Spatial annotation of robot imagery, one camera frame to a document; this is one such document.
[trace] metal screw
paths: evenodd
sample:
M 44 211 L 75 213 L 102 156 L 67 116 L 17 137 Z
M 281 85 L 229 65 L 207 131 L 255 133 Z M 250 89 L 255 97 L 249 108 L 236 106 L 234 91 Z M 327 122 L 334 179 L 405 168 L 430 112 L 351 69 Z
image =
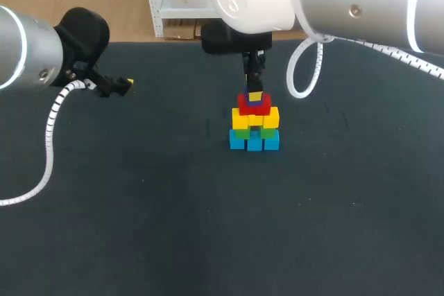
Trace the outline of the metal screw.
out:
M 39 73 L 40 80 L 44 80 L 49 75 L 48 69 L 43 69 Z
M 76 74 L 73 71 L 71 71 L 70 69 L 68 69 L 65 72 L 65 74 L 68 77 L 68 79 L 70 79 L 70 80 L 74 80 L 76 78 Z
M 362 15 L 362 8 L 359 5 L 354 3 L 350 7 L 350 15 L 352 17 L 360 17 Z

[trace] cardboard box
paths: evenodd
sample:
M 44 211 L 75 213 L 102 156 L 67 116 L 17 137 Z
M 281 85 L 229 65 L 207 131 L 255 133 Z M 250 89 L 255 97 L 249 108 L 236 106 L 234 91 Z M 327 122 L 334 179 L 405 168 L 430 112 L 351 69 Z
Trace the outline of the cardboard box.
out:
M 167 40 L 194 40 L 195 19 L 168 19 L 164 21 L 164 38 Z
M 196 39 L 200 39 L 202 37 L 202 26 L 210 21 L 211 21 L 211 19 L 198 19 L 197 20 L 196 30 L 194 31 L 194 37 Z

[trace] yellow block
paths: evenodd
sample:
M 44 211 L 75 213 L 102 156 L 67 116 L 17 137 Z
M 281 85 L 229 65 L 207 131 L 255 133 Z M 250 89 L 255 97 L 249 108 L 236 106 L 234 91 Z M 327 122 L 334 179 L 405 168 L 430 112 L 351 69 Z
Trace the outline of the yellow block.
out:
M 279 109 L 272 107 L 269 116 L 264 116 L 264 128 L 279 127 Z
M 262 100 L 262 92 L 248 93 L 248 100 L 250 102 L 259 102 Z
M 256 116 L 254 114 L 248 115 L 249 126 L 262 126 L 264 124 L 264 116 Z
M 248 116 L 241 116 L 239 108 L 234 107 L 232 110 L 233 118 L 233 130 L 247 130 L 248 129 Z

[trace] stacked blocks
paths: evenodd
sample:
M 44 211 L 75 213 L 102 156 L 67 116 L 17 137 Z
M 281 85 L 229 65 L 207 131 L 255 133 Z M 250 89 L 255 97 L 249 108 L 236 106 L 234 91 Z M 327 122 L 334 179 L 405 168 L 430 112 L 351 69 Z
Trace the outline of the stacked blocks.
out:
M 258 152 L 279 150 L 279 109 L 271 106 L 271 97 L 264 92 L 238 95 L 232 109 L 230 149 Z

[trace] dark table mat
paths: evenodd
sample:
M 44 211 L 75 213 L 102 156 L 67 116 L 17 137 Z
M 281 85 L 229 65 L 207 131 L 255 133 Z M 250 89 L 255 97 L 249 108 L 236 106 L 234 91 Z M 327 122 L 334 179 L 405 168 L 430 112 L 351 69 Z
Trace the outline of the dark table mat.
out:
M 334 42 L 297 101 L 296 45 L 264 75 L 278 153 L 228 148 L 240 56 L 111 45 L 99 70 L 135 88 L 63 105 L 48 186 L 0 209 L 0 295 L 443 295 L 444 82 Z M 57 93 L 0 94 L 0 198 L 40 179 Z

